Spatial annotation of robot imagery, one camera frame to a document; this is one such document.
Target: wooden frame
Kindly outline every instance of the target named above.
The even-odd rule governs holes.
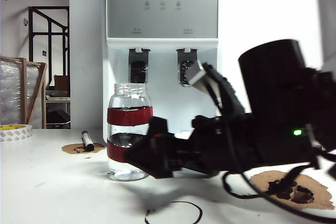
[[[40,94],[41,95],[41,111],[42,111],[42,123],[41,128],[46,128],[46,85],[45,85],[45,73],[46,73],[46,64],[45,63],[37,63],[37,62],[30,62],[27,61],[25,58],[11,58],[11,57],[5,57],[0,56],[0,60],[5,61],[12,61],[12,62],[21,62],[21,70],[20,70],[20,82],[21,82],[21,100],[20,100],[20,106],[21,106],[21,124],[31,124],[31,120],[33,117],[33,112],[35,107],[37,106],[37,97]],[[27,84],[27,68],[30,66],[34,66],[38,68],[38,77],[37,81],[33,90],[32,99],[30,103],[28,104],[28,84]]]
[[[38,77],[37,77],[37,83],[35,85],[34,91],[33,91],[33,99],[32,104],[28,104],[28,113],[26,116],[26,124],[31,124],[31,120],[33,117],[34,109],[37,105],[37,96],[41,95],[41,108],[42,108],[42,129],[46,128],[46,110],[45,110],[45,97],[46,97],[46,89],[45,89],[45,74],[46,74],[46,64],[45,63],[36,63],[36,62],[25,62],[26,69],[29,65],[33,65],[39,68],[38,71]]]

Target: black cable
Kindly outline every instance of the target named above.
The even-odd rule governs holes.
[[[329,161],[332,161],[332,162],[335,162],[336,163],[336,155],[334,154],[331,154],[331,153],[328,153],[326,151],[321,151],[319,152],[319,154],[324,157],[325,159],[329,160]]]
[[[273,188],[267,190],[267,191],[264,191],[265,194],[267,195],[274,195],[274,194],[277,194],[283,190],[285,190],[288,186],[290,186],[294,179],[300,175],[300,173],[304,170],[304,169],[307,169],[307,168],[310,168],[312,167],[313,165],[312,164],[309,164],[309,165],[300,165],[300,166],[297,166],[297,167],[294,167],[292,170],[290,170],[286,176],[284,176],[281,181],[274,185]],[[228,177],[228,175],[231,174],[231,172],[227,172],[224,174],[222,180],[223,180],[223,186],[224,186],[224,189],[232,196],[236,197],[236,198],[239,198],[239,199],[256,199],[256,198],[260,198],[261,195],[259,194],[253,194],[253,195],[239,195],[239,194],[236,194],[236,193],[233,193],[232,190],[231,190],[231,187],[230,185],[226,182],[226,179]]]
[[[228,127],[228,124],[223,116],[223,120],[224,120],[224,125],[225,125],[225,133],[226,133],[226,139],[227,139],[227,144],[228,144],[228,148],[229,151],[231,153],[233,162],[236,166],[237,171],[240,172],[240,175],[242,176],[242,178],[245,180],[245,182],[257,193],[259,193],[264,199],[266,199],[267,201],[273,203],[274,205],[276,205],[279,208],[282,208],[283,210],[286,210],[288,212],[291,212],[292,214],[304,217],[306,219],[309,220],[313,220],[313,221],[318,221],[318,222],[322,222],[322,223],[336,223],[336,218],[329,218],[329,217],[322,217],[322,216],[318,216],[318,215],[312,215],[300,210],[297,210],[293,207],[290,207],[272,197],[270,197],[269,195],[265,194],[263,191],[261,191],[258,187],[256,187],[254,184],[251,183],[251,181],[246,177],[246,175],[244,174],[244,170],[242,169],[242,166],[240,165],[236,152],[235,152],[235,148],[233,145],[233,140],[232,140],[232,136],[230,133],[230,129]]]
[[[211,85],[209,85],[208,83],[205,83],[204,86],[205,86],[206,90],[208,91],[208,93],[209,93],[211,99],[213,100],[214,104],[217,106],[218,110],[220,111],[220,113],[223,114],[223,108],[219,106],[218,98],[216,96],[215,91],[211,87]]]

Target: white table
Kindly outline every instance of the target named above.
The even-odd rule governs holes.
[[[94,142],[101,142],[101,130],[88,132]],[[81,130],[34,130],[26,140],[0,143],[1,223],[144,223],[149,208],[157,209],[148,216],[151,224],[193,223],[198,210],[190,204],[170,203],[174,200],[201,207],[199,223],[313,223],[263,199],[231,197],[222,188],[221,176],[115,182],[107,177],[106,150],[72,155],[61,150],[71,143],[81,143]],[[262,169],[269,170],[254,173]],[[308,174],[334,185],[330,192],[336,195],[334,182],[322,171]],[[239,178],[231,182],[245,188]],[[334,211],[321,213],[335,216]]]

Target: cork coaster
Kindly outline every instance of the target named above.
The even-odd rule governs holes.
[[[276,180],[280,180],[285,177],[287,173],[279,172],[277,170],[270,170],[263,172],[251,177],[251,182],[255,184],[260,190],[266,191],[269,188],[269,183]],[[299,175],[295,182],[298,186],[304,187],[313,193],[313,201],[310,203],[296,203],[291,199],[278,198],[276,195],[271,195],[271,197],[288,204],[297,209],[313,208],[313,209],[323,209],[323,210],[333,210],[333,202],[330,201],[331,194],[327,191],[327,187],[320,184],[315,179],[307,175]]]
[[[97,153],[100,150],[105,149],[105,147],[101,144],[94,143],[95,149],[91,152],[85,151],[84,143],[80,144],[68,144],[62,147],[62,151],[69,154],[86,154],[86,153]]]

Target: water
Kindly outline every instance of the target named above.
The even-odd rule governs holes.
[[[110,175],[109,177],[114,180],[119,181],[132,181],[142,179],[148,176],[147,173],[142,171],[141,169],[125,163],[123,160],[123,153],[127,150],[127,148],[131,148],[133,144],[141,141],[144,137],[142,132],[139,131],[144,128],[143,125],[137,125],[132,127],[132,131],[134,133],[115,133],[110,136],[108,140],[108,156],[113,157],[113,159],[108,159],[108,166]],[[113,125],[113,129],[117,132],[120,132],[120,127],[124,128],[125,126],[117,126]]]

